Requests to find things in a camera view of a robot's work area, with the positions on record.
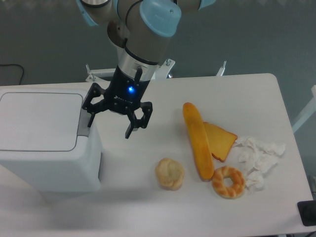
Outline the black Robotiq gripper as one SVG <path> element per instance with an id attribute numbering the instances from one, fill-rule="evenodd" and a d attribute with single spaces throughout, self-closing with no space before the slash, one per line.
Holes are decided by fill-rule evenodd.
<path id="1" fill-rule="evenodd" d="M 141 80 L 142 75 L 141 67 L 136 69 L 136 73 L 132 78 L 124 74 L 120 68 L 116 68 L 107 89 L 103 89 L 94 82 L 82 105 L 82 109 L 91 114 L 87 127 L 92 126 L 96 114 L 110 110 L 128 116 L 130 125 L 125 133 L 126 139 L 138 128 L 147 128 L 153 112 L 153 104 L 152 102 L 141 102 L 149 85 L 148 81 Z M 92 100 L 100 96 L 103 96 L 103 99 L 93 104 Z M 135 114 L 138 109 L 141 109 L 143 113 L 141 118 L 137 118 Z"/>

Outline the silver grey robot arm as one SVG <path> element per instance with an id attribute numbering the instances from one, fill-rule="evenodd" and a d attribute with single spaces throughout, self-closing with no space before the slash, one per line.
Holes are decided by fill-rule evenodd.
<path id="1" fill-rule="evenodd" d="M 126 115 L 126 137 L 146 128 L 153 106 L 142 97 L 175 35 L 184 13 L 212 5 L 210 0 L 79 0 L 89 25 L 107 25 L 108 37 L 122 49 L 108 88 L 93 83 L 82 108 L 95 117 L 109 110 Z"/>

